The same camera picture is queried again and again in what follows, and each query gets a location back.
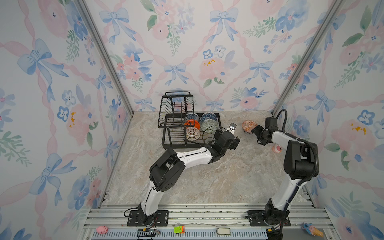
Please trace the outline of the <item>red patterned bowl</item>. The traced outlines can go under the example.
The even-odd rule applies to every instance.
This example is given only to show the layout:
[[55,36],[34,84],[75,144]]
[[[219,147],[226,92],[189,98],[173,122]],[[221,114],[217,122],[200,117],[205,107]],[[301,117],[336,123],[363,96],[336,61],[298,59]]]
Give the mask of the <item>red patterned bowl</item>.
[[242,123],[243,131],[247,134],[252,134],[252,130],[258,126],[257,123],[251,120],[246,120]]

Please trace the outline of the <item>green patterned bowl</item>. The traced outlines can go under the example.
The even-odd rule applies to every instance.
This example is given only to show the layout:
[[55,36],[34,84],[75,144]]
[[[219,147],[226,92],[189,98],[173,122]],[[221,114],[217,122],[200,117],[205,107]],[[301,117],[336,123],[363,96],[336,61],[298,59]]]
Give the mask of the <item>green patterned bowl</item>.
[[205,120],[201,124],[201,129],[204,134],[214,134],[218,128],[219,128],[218,122],[213,119]]

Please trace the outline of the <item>blue triangle pattern bowl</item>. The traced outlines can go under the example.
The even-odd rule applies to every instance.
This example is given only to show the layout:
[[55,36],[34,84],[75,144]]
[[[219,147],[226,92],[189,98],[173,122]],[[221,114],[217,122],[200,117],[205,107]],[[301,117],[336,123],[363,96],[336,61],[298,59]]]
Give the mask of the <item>blue triangle pattern bowl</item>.
[[217,121],[217,116],[212,112],[203,113],[203,115],[201,116],[201,123],[207,120]]

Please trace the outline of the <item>orange plastic bowl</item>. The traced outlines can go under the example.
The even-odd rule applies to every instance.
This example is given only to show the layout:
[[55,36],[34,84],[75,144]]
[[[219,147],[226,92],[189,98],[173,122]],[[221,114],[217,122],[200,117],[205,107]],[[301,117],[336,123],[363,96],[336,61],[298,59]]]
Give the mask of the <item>orange plastic bowl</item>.
[[184,124],[187,128],[191,128],[191,127],[194,127],[196,129],[200,129],[200,123],[195,121],[195,120],[189,120],[187,122],[185,122]]

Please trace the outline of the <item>blue floral bowl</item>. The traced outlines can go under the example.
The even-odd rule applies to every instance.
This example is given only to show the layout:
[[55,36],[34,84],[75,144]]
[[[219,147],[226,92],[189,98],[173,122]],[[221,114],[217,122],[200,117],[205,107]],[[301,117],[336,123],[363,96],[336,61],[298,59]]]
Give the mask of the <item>blue floral bowl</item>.
[[199,117],[199,115],[196,114],[196,113],[187,113],[187,114],[185,115],[185,117],[184,117],[184,120],[185,120],[186,122],[189,121],[189,120],[195,120],[195,121],[199,122],[199,121],[200,121],[200,117]]

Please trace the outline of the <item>black wire dish rack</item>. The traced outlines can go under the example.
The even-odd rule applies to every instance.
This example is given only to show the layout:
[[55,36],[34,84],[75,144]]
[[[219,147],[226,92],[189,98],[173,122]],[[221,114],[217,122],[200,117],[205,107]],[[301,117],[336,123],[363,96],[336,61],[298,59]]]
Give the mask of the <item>black wire dish rack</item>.
[[161,99],[158,128],[164,149],[200,148],[214,140],[222,127],[220,114],[195,111],[194,96],[187,91],[166,92]]

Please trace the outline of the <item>white brown lattice bowl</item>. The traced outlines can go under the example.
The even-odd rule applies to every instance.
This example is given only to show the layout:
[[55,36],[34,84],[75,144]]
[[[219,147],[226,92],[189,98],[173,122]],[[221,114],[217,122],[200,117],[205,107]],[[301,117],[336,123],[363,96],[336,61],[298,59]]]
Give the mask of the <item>white brown lattice bowl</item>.
[[200,138],[200,130],[195,127],[188,127],[186,129],[186,138],[188,141],[197,141]]

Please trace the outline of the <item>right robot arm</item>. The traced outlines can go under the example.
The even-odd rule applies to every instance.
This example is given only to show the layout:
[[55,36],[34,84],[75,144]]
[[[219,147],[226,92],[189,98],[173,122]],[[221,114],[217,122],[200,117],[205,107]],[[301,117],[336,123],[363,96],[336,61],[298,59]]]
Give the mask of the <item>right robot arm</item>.
[[319,173],[318,148],[314,143],[279,130],[276,118],[266,118],[265,126],[256,126],[252,133],[259,144],[276,144],[285,151],[283,169],[286,177],[265,209],[254,213],[248,211],[247,219],[256,225],[281,227],[299,190]]

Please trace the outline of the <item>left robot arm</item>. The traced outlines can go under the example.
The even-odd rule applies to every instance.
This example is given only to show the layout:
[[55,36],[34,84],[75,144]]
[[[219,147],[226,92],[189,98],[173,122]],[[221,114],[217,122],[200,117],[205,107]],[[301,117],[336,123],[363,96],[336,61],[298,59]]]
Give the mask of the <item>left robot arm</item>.
[[197,150],[183,153],[173,149],[166,150],[150,167],[149,190],[145,199],[138,205],[137,222],[146,226],[154,220],[164,192],[175,185],[184,170],[215,163],[227,150],[236,149],[240,142],[235,136],[236,127],[236,124],[231,123],[227,129],[217,129],[214,140]]

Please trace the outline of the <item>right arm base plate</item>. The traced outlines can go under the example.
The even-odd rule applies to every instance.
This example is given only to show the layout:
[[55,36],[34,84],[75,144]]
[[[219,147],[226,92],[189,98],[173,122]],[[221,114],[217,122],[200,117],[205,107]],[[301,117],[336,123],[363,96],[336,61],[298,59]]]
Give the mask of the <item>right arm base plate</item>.
[[249,210],[247,211],[246,219],[249,220],[251,227],[279,227],[281,223],[284,224],[284,227],[291,226],[290,219],[288,214],[290,211],[286,212],[286,217],[282,221],[283,211],[273,210],[271,212],[258,211],[258,210]]

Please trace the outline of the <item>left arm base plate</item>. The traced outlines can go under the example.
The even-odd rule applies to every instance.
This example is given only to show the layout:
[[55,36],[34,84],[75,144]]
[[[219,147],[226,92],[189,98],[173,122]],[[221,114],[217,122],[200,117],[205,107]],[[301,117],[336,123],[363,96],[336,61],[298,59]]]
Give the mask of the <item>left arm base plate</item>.
[[166,227],[169,222],[169,211],[158,210],[146,216],[142,210],[132,210],[128,215],[128,227]]

